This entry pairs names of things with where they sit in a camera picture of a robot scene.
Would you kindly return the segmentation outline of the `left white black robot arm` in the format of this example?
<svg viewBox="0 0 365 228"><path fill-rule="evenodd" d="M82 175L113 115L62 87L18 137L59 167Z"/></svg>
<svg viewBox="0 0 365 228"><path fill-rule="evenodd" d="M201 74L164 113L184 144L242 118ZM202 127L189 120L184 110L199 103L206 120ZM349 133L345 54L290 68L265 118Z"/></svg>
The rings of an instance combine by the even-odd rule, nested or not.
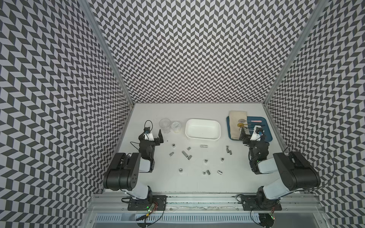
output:
<svg viewBox="0 0 365 228"><path fill-rule="evenodd" d="M131 203L153 203L151 187L138 181L140 173L152 173L155 167L155 148L161 145L163 134L158 132L153 137L149 127L138 137L139 148L137 153L116 153L103 178L103 186L107 190L122 191L130 197Z"/></svg>

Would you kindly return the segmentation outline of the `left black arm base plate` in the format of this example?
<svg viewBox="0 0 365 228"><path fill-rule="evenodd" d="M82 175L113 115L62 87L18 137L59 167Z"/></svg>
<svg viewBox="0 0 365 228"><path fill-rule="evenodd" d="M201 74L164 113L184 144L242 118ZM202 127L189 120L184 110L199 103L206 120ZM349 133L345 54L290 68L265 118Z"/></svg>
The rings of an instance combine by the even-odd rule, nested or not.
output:
<svg viewBox="0 0 365 228"><path fill-rule="evenodd" d="M164 211L166 208L167 195L156 195L148 199L131 199L128 203L128 211L147 211L154 203L157 203L157 211Z"/></svg>

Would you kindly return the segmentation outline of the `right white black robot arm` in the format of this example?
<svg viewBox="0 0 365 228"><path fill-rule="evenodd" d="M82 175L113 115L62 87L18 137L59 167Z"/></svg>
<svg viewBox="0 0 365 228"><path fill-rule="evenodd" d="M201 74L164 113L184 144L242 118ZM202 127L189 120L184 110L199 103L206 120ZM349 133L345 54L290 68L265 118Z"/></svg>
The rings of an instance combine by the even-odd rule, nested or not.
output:
<svg viewBox="0 0 365 228"><path fill-rule="evenodd" d="M256 174L278 173L279 178L258 188L255 195L240 195L244 211L281 211L280 199L295 191L319 187L319 173L297 151L269 155L269 143L261 127L256 126L252 135L241 129L239 139L249 147L248 160L251 171Z"/></svg>

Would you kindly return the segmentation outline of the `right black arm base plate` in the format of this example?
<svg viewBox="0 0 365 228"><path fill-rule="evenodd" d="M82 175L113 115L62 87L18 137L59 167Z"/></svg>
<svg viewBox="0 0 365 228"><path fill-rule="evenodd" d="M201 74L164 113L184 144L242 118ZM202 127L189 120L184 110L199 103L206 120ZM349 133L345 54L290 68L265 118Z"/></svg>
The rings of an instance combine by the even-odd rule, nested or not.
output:
<svg viewBox="0 0 365 228"><path fill-rule="evenodd" d="M257 199L253 195L241 195L240 202L244 211L259 210L259 211L281 211L282 206L278 199L270 200L265 197Z"/></svg>

